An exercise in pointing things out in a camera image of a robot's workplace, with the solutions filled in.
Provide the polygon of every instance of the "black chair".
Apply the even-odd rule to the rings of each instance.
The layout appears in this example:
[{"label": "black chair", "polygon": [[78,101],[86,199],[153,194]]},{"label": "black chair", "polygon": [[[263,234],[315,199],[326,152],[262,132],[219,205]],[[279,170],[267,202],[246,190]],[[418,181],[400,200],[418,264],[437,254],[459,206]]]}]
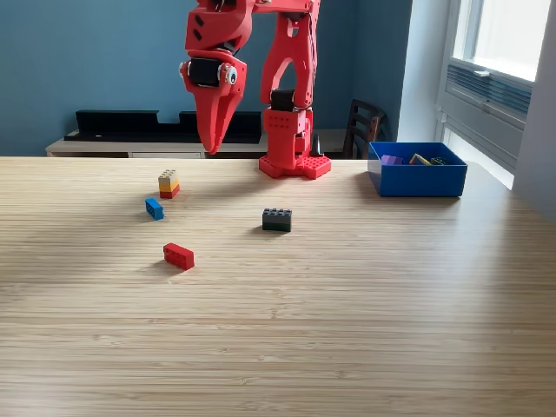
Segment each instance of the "black chair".
[{"label": "black chair", "polygon": [[368,159],[369,143],[376,142],[379,138],[382,141],[387,140],[387,116],[384,110],[369,103],[353,100],[347,122],[343,157],[354,158],[355,144],[357,159]]}]

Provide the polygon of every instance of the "red lego brick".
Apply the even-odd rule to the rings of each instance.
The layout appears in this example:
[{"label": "red lego brick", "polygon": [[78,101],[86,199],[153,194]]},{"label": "red lego brick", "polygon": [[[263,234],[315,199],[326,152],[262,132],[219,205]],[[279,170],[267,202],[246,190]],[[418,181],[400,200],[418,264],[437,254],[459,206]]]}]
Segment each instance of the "red lego brick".
[{"label": "red lego brick", "polygon": [[164,260],[186,271],[195,266],[193,252],[174,243],[169,243],[164,247]]},{"label": "red lego brick", "polygon": [[173,199],[177,193],[180,192],[180,184],[177,184],[177,187],[175,187],[174,191],[172,191],[171,193],[166,193],[164,191],[160,192],[160,198],[164,198],[166,200],[171,200]]}]

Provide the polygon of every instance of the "lego brick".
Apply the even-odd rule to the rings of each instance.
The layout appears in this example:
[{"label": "lego brick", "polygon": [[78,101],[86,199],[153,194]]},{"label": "lego brick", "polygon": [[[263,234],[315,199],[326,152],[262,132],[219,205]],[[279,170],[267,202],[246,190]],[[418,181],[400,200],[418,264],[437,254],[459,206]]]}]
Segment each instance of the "lego brick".
[{"label": "lego brick", "polygon": [[175,243],[169,243],[164,247],[164,260],[186,271],[195,266],[194,253]]},{"label": "lego brick", "polygon": [[180,192],[180,184],[178,184],[177,187],[175,187],[174,191],[172,191],[171,193],[166,193],[166,192],[161,191],[160,192],[160,198],[163,198],[164,200],[171,200],[179,192]]},{"label": "lego brick", "polygon": [[262,213],[262,229],[277,232],[292,231],[292,210],[265,208]]},{"label": "lego brick", "polygon": [[383,155],[381,158],[382,165],[403,165],[403,158],[397,156]]},{"label": "lego brick", "polygon": [[292,223],[292,210],[283,210],[277,208],[265,208],[262,213],[262,222],[291,224]]},{"label": "lego brick", "polygon": [[278,224],[278,223],[263,223],[262,229],[267,231],[274,231],[274,232],[286,232],[289,233],[292,231],[291,224]]},{"label": "lego brick", "polygon": [[145,205],[147,207],[147,213],[149,213],[153,219],[162,220],[164,218],[164,208],[157,200],[148,198],[145,200]]},{"label": "lego brick", "polygon": [[177,173],[175,172],[175,169],[166,169],[158,177],[159,185],[172,185],[176,181],[179,181],[179,178],[177,177]]},{"label": "lego brick", "polygon": [[162,191],[163,193],[171,193],[172,191],[174,191],[175,187],[177,187],[178,185],[180,185],[180,180],[175,180],[170,185],[158,184],[158,189],[160,191]]},{"label": "lego brick", "polygon": [[411,158],[411,161],[409,162],[409,165],[432,165],[432,163],[427,161],[421,155],[415,154],[414,157]]}]

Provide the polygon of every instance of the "blue plastic box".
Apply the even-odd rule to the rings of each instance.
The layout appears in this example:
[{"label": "blue plastic box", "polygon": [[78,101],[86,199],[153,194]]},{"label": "blue plastic box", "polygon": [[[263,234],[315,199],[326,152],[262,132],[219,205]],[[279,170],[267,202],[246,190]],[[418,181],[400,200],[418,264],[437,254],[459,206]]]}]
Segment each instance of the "blue plastic box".
[{"label": "blue plastic box", "polygon": [[[370,146],[368,173],[380,196],[460,197],[463,194],[467,165],[444,143],[374,142]],[[428,161],[443,158],[451,165],[409,165],[415,154]],[[382,165],[383,155],[401,157],[404,165]]]}]

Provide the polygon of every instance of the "stacked lego bricks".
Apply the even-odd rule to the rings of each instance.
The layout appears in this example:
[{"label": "stacked lego bricks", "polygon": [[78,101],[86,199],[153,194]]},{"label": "stacked lego bricks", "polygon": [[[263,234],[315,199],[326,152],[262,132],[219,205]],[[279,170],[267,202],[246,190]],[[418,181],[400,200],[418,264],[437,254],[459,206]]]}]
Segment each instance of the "stacked lego bricks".
[{"label": "stacked lego bricks", "polygon": [[158,177],[160,198],[171,200],[180,192],[180,179],[174,169],[167,169]]}]

